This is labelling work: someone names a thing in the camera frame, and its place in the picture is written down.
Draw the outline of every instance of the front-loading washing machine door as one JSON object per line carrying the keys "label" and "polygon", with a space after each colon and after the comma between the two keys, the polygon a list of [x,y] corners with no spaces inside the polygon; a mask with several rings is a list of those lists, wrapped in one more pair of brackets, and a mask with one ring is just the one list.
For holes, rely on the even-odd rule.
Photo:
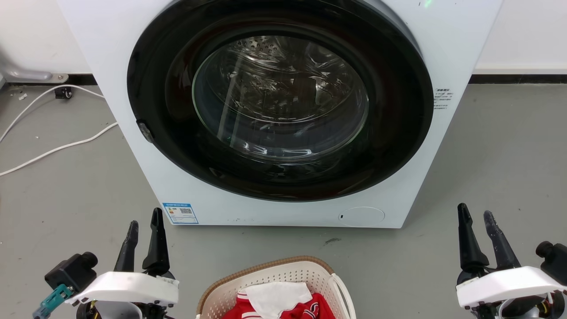
{"label": "front-loading washing machine door", "polygon": [[402,22],[343,0],[186,0],[139,38],[128,93],[142,133],[191,175],[312,201],[405,165],[433,114]]}

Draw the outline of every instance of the white washing machine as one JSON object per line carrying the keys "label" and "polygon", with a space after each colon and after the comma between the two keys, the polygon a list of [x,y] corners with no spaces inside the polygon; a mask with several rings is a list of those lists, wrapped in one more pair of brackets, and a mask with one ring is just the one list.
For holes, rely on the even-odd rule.
{"label": "white washing machine", "polygon": [[173,224],[400,228],[500,0],[58,0]]}

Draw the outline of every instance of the white wall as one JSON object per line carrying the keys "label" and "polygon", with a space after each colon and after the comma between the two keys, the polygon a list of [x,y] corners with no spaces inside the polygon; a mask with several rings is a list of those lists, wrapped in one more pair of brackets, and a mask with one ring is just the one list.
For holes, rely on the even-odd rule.
{"label": "white wall", "polygon": [[[505,0],[475,73],[567,74],[565,32],[567,0]],[[2,1],[0,46],[28,69],[90,73],[56,0]]]}

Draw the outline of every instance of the caster wheel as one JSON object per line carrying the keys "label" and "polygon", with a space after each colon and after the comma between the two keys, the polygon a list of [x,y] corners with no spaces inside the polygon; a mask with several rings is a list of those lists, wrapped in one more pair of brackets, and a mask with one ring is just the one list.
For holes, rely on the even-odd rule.
{"label": "caster wheel", "polygon": [[55,98],[56,99],[68,100],[72,96],[73,96],[73,91],[71,91],[70,87],[60,87],[59,89],[55,89]]}

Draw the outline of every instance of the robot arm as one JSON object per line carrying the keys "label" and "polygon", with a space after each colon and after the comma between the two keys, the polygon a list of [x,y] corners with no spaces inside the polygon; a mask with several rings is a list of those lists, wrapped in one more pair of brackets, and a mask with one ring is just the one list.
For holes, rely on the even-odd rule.
{"label": "robot arm", "polygon": [[132,221],[120,249],[114,271],[96,276],[98,260],[92,253],[76,254],[47,273],[45,281],[54,291],[33,313],[47,319],[63,302],[79,306],[77,319],[163,319],[166,309],[179,300],[179,281],[169,272],[167,240],[162,210],[154,209],[148,255],[143,273],[134,271],[138,222]]}
{"label": "robot arm", "polygon": [[567,247],[549,242],[536,249],[545,258],[541,269],[522,267],[491,212],[484,212],[497,267],[489,268],[479,248],[472,219],[459,204],[459,248],[462,272],[457,280],[459,305],[478,319],[567,318]]}

